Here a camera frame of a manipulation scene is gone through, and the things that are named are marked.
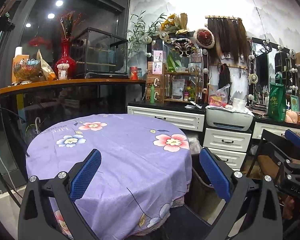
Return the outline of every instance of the metal screw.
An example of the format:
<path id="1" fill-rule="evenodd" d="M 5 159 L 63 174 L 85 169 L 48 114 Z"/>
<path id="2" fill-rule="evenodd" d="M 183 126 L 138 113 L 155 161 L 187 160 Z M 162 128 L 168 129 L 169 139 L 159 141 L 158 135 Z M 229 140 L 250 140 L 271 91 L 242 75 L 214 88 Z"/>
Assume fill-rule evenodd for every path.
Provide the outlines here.
<path id="1" fill-rule="evenodd" d="M 65 176 L 67 176 L 67 174 L 64 171 L 58 174 L 59 179 L 63 179 Z"/>
<path id="2" fill-rule="evenodd" d="M 29 181 L 30 181 L 30 182 L 34 182 L 36 179 L 37 179 L 36 176 L 31 176 L 30 179 L 29 179 Z"/>
<path id="3" fill-rule="evenodd" d="M 242 177 L 242 173 L 241 173 L 240 171 L 235 171 L 235 172 L 234 172 L 234 176 L 235 176 L 236 178 L 241 178 L 241 177 Z"/>
<path id="4" fill-rule="evenodd" d="M 266 180 L 266 181 L 271 181 L 271 177 L 270 177 L 269 175 L 266 175 L 266 176 L 265 176 L 265 180 Z"/>

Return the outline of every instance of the red vase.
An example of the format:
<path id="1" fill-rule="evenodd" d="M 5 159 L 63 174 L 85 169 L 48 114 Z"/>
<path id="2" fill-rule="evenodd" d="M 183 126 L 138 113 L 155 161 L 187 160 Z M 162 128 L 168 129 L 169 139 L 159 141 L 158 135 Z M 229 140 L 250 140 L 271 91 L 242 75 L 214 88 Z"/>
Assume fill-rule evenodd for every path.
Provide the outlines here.
<path id="1" fill-rule="evenodd" d="M 62 57 L 57 61 L 57 63 L 54 65 L 54 72 L 58 76 L 58 68 L 57 66 L 59 64 L 69 64 L 68 68 L 68 78 L 74 78 L 75 77 L 75 71 L 77 68 L 77 63 L 70 57 L 70 46 L 71 42 L 69 41 L 63 41 L 61 42 L 61 48 L 62 48 Z"/>

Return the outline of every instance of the blue gripper pad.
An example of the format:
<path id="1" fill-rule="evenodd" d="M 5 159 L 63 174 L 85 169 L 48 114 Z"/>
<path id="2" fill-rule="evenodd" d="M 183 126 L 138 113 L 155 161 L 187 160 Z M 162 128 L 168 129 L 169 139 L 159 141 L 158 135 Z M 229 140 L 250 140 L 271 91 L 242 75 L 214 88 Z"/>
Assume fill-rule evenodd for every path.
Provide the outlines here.
<path id="1" fill-rule="evenodd" d="M 300 149 L 300 137 L 291 130 L 286 130 L 284 136 L 293 143 L 295 147 Z"/>
<path id="2" fill-rule="evenodd" d="M 218 197 L 229 202 L 231 198 L 229 181 L 205 148 L 200 151 L 199 159 Z"/>
<path id="3" fill-rule="evenodd" d="M 96 174 L 101 164 L 101 153 L 98 150 L 91 155 L 78 174 L 71 182 L 70 198 L 74 202 L 83 197 L 92 178 Z"/>

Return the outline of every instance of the green bottle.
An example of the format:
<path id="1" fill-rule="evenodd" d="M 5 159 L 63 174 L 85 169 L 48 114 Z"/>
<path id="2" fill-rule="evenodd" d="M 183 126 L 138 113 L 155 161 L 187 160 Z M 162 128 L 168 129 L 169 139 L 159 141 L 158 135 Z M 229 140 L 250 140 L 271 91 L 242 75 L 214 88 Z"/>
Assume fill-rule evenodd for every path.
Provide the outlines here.
<path id="1" fill-rule="evenodd" d="M 150 103 L 153 104 L 154 103 L 154 86 L 151 86 L 151 90 L 150 90 Z"/>

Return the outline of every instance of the red can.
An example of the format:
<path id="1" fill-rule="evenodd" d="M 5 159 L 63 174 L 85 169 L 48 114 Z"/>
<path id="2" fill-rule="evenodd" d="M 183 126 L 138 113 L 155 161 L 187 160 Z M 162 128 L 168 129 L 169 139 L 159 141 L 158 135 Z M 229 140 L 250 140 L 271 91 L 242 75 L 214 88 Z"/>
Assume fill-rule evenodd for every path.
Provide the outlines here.
<path id="1" fill-rule="evenodd" d="M 130 79 L 132 80 L 138 80 L 138 67 L 130 67 Z"/>

